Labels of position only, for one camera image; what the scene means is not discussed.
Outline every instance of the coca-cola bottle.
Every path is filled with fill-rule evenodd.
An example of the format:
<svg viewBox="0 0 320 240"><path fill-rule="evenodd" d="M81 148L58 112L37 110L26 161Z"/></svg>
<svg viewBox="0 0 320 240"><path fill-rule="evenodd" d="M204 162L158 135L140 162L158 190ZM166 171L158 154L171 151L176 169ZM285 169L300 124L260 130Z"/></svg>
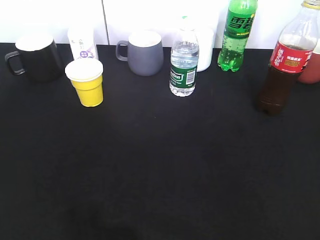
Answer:
<svg viewBox="0 0 320 240"><path fill-rule="evenodd" d="M294 83L308 64L318 42L319 10L320 0L304 0L300 13L280 34L257 98L258 109L268 115L283 110Z"/></svg>

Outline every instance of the green bottle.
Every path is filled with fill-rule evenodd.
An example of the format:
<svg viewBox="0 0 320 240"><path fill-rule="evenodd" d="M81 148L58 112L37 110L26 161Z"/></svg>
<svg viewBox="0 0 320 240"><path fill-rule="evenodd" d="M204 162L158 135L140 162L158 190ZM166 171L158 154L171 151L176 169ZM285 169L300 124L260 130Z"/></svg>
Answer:
<svg viewBox="0 0 320 240"><path fill-rule="evenodd" d="M223 71L236 72L242 65L257 8L258 0L231 0L218 57L218 65Z"/></svg>

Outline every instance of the red label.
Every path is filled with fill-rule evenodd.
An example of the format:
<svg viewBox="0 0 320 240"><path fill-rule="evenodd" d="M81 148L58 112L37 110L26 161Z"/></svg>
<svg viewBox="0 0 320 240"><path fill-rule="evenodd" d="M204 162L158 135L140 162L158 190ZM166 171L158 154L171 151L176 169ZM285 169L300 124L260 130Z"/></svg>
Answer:
<svg viewBox="0 0 320 240"><path fill-rule="evenodd" d="M277 42L270 64L274 68L289 74L298 74L305 70L312 51L289 48Z"/></svg>

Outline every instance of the yellow cup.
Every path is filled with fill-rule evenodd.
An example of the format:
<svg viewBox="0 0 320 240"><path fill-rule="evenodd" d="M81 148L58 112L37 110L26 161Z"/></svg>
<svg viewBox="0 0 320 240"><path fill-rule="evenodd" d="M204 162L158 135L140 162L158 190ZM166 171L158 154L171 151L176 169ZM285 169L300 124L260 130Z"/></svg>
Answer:
<svg viewBox="0 0 320 240"><path fill-rule="evenodd" d="M95 107L104 100L102 89L103 65L94 58L80 58L65 67L80 102L85 107Z"/></svg>

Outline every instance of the white wall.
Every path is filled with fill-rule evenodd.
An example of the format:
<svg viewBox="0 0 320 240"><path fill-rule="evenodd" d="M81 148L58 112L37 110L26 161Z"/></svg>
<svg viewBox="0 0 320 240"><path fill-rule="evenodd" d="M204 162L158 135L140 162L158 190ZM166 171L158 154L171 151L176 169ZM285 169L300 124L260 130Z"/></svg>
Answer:
<svg viewBox="0 0 320 240"><path fill-rule="evenodd" d="M85 16L95 26L97 44L108 44L101 0L0 0L0 43L14 43L31 32L45 31L68 43L70 23Z"/></svg>
<svg viewBox="0 0 320 240"><path fill-rule="evenodd" d="M303 0L259 0L247 48L273 49L283 27L299 12ZM101 0L0 0L0 42L39 30L57 43L68 43L70 23L83 16L95 26L97 44L108 44ZM215 47L222 45L228 0L103 0L111 45L135 30L155 30L170 47L183 15L217 27Z"/></svg>
<svg viewBox="0 0 320 240"><path fill-rule="evenodd" d="M163 45L171 47L177 19L195 16L204 24L217 26L215 47L222 46L228 0L103 0L111 45L127 40L134 30L155 30ZM301 8L303 0L259 0L247 48L273 49L283 27Z"/></svg>

